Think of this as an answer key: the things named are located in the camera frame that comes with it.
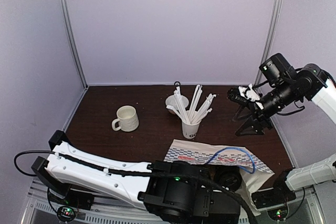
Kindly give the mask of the checkered paper takeout bag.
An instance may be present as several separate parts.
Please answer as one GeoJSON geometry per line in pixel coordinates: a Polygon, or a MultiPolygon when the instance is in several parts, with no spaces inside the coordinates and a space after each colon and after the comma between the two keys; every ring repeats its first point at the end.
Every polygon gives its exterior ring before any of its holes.
{"type": "Polygon", "coordinates": [[[210,164],[215,167],[237,166],[242,183],[236,193],[242,196],[255,216],[259,216],[260,211],[253,203],[251,195],[275,174],[259,157],[240,146],[173,140],[164,161],[186,161],[193,165],[210,164]]]}

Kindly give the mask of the black plastic cup lid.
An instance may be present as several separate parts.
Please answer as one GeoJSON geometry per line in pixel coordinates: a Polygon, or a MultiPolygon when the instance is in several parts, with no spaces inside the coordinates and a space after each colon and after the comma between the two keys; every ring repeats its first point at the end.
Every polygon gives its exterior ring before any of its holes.
{"type": "Polygon", "coordinates": [[[237,191],[241,187],[242,176],[238,171],[223,172],[219,175],[217,182],[222,187],[237,191]]]}

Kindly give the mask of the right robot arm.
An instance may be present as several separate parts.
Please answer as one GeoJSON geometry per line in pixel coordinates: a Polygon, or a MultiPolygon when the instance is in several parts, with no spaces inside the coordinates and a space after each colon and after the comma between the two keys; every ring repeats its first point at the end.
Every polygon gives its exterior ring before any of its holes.
{"type": "MultiPolygon", "coordinates": [[[[335,81],[331,75],[314,63],[295,69],[284,60],[269,59],[259,69],[266,83],[273,88],[260,96],[256,87],[231,88],[227,97],[250,114],[243,117],[244,123],[236,130],[236,136],[263,135],[264,128],[271,129],[270,118],[281,114],[291,103],[307,99],[317,105],[335,121],[335,81]]],[[[279,204],[289,196],[289,191],[335,179],[335,155],[307,165],[303,168],[286,170],[275,181],[269,192],[272,203],[279,204]]]]}

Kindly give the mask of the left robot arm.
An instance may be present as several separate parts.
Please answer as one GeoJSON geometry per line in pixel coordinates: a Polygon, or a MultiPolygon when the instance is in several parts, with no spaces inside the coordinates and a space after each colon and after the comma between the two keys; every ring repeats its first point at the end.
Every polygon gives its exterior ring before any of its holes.
{"type": "Polygon", "coordinates": [[[33,151],[31,175],[64,204],[55,210],[64,223],[73,221],[83,207],[73,185],[110,195],[169,223],[237,223],[242,211],[250,223],[257,222],[242,196],[213,181],[203,165],[115,161],[75,148],[60,130],[48,144],[47,151],[33,151]]]}

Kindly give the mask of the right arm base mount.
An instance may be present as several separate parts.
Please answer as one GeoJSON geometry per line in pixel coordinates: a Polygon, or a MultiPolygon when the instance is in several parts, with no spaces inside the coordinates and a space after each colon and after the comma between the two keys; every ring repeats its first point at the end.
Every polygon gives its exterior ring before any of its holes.
{"type": "Polygon", "coordinates": [[[274,207],[268,211],[268,216],[274,221],[285,221],[289,218],[288,202],[296,199],[296,193],[286,185],[289,171],[282,172],[274,181],[271,189],[252,193],[251,198],[257,209],[274,207]]]}

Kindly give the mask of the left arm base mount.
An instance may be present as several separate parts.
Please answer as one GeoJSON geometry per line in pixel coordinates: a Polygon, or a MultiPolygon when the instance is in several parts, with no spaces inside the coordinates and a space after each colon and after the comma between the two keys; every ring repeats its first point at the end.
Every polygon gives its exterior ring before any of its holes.
{"type": "Polygon", "coordinates": [[[85,217],[84,210],[91,209],[94,195],[70,190],[66,197],[59,198],[48,189],[47,200],[58,220],[63,223],[70,223],[77,218],[85,217]]]}

